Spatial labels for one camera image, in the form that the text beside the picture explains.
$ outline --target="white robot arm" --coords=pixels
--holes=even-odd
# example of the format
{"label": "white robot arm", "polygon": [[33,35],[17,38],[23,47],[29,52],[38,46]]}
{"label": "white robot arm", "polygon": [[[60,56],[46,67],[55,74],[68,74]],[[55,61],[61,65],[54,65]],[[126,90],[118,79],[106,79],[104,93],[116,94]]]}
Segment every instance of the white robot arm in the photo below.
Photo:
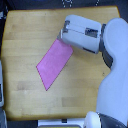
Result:
{"label": "white robot arm", "polygon": [[126,128],[128,121],[128,23],[121,18],[102,25],[80,16],[69,15],[58,39],[97,54],[111,68],[101,82],[96,113],[89,112],[86,128]]}

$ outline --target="floor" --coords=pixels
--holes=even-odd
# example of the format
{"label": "floor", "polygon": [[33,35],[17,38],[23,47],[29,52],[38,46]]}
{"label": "floor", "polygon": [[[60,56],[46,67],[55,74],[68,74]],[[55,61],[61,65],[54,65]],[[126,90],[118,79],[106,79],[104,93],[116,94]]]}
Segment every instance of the floor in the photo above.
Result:
{"label": "floor", "polygon": [[[61,0],[44,0],[44,5],[38,6],[36,4],[34,7],[34,4],[27,3],[26,5],[12,5],[14,6],[14,9],[34,9],[34,8],[63,8],[64,6],[70,7],[70,4],[62,4]],[[117,5],[121,18],[125,19],[128,22],[128,0],[73,0],[72,7],[85,7],[85,6],[104,6],[104,5]],[[4,30],[4,19],[0,18],[0,44],[2,42],[2,33]],[[8,128],[36,128],[37,127],[37,121],[8,121],[7,123]]]}

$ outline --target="pink cloth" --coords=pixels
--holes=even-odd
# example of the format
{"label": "pink cloth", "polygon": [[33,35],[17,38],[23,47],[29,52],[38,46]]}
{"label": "pink cloth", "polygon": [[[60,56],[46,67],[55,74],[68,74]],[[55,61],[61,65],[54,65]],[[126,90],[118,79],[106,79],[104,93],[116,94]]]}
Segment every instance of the pink cloth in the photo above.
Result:
{"label": "pink cloth", "polygon": [[46,91],[55,81],[72,53],[73,50],[70,45],[55,40],[46,55],[36,66]]}

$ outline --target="pink towel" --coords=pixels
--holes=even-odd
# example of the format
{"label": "pink towel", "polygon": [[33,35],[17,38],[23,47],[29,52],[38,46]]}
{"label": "pink towel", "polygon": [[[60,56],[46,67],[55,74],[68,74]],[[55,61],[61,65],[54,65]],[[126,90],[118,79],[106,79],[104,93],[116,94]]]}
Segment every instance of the pink towel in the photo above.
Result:
{"label": "pink towel", "polygon": [[43,59],[36,66],[46,91],[55,81],[73,50],[70,45],[55,40]]}

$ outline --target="table surface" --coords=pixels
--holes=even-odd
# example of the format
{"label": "table surface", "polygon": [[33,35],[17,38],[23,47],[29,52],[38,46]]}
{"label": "table surface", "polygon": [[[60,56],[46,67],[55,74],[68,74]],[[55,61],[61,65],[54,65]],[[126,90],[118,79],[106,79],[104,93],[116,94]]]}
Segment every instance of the table surface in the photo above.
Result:
{"label": "table surface", "polygon": [[100,23],[119,17],[114,6],[8,13],[1,60],[9,120],[77,118],[96,110],[99,85],[110,72],[101,53],[73,47],[71,58],[48,91],[36,69],[69,14]]}

